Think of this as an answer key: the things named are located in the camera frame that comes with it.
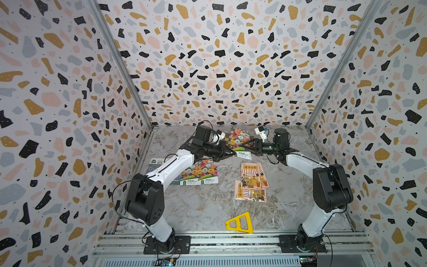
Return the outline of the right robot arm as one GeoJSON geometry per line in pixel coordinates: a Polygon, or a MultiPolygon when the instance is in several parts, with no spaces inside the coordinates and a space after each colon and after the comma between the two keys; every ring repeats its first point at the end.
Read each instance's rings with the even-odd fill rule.
{"type": "Polygon", "coordinates": [[[314,206],[308,218],[299,225],[291,244],[304,253],[320,248],[325,227],[336,214],[345,213],[354,199],[344,167],[314,160],[292,148],[291,136],[286,129],[275,129],[272,142],[268,142],[261,127],[256,132],[259,138],[239,146],[256,156],[272,155],[278,163],[312,179],[314,206]]]}

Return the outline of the colourful flower seed packet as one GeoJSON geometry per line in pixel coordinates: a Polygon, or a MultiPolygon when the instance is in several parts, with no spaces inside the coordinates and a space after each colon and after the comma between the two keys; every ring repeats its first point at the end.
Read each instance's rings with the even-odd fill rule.
{"type": "Polygon", "coordinates": [[[184,170],[181,174],[180,185],[201,185],[201,178],[205,175],[203,162],[197,162],[184,170]]]}
{"type": "Polygon", "coordinates": [[[197,181],[200,185],[211,185],[219,183],[218,166],[212,160],[201,160],[196,167],[197,181]]]}
{"type": "Polygon", "coordinates": [[[252,140],[252,136],[247,130],[239,129],[236,127],[231,128],[229,134],[228,145],[233,151],[236,152],[235,157],[252,160],[252,154],[250,151],[245,150],[241,145],[245,142],[252,140]]]}

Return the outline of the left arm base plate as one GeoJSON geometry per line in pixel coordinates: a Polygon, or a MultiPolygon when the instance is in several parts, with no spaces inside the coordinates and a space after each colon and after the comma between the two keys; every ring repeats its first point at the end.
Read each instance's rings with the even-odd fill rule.
{"type": "Polygon", "coordinates": [[[189,254],[190,245],[191,237],[189,235],[174,236],[164,243],[154,237],[148,237],[145,241],[143,253],[145,255],[189,254]]]}

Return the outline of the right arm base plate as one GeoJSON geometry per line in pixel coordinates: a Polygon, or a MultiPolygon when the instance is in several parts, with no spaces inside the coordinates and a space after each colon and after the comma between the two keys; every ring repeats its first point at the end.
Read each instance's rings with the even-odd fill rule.
{"type": "Polygon", "coordinates": [[[309,238],[304,235],[279,235],[279,244],[282,253],[325,253],[322,236],[309,238]]]}

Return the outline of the lavender seed packet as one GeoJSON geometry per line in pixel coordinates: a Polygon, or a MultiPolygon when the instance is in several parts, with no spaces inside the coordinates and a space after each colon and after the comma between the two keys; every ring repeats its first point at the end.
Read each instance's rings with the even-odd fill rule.
{"type": "Polygon", "coordinates": [[[165,169],[167,169],[169,164],[170,160],[165,161],[165,159],[153,158],[149,162],[147,175],[154,176],[157,175],[157,173],[162,173],[165,169]]]}
{"type": "Polygon", "coordinates": [[[180,174],[179,176],[177,176],[176,178],[174,178],[171,181],[171,185],[180,185],[182,178],[183,178],[183,176],[182,176],[182,174],[180,174]]]}

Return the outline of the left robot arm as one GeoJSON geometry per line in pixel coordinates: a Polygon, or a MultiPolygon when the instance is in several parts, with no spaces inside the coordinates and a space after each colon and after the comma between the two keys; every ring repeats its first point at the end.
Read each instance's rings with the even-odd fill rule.
{"type": "Polygon", "coordinates": [[[131,180],[120,183],[129,184],[124,201],[125,211],[131,215],[129,221],[140,223],[151,234],[148,239],[157,253],[177,250],[176,232],[163,215],[165,210],[165,190],[169,185],[195,163],[212,159],[215,162],[231,158],[236,152],[227,146],[221,131],[198,125],[195,132],[178,149],[173,157],[157,169],[142,175],[136,174],[131,180]]]}

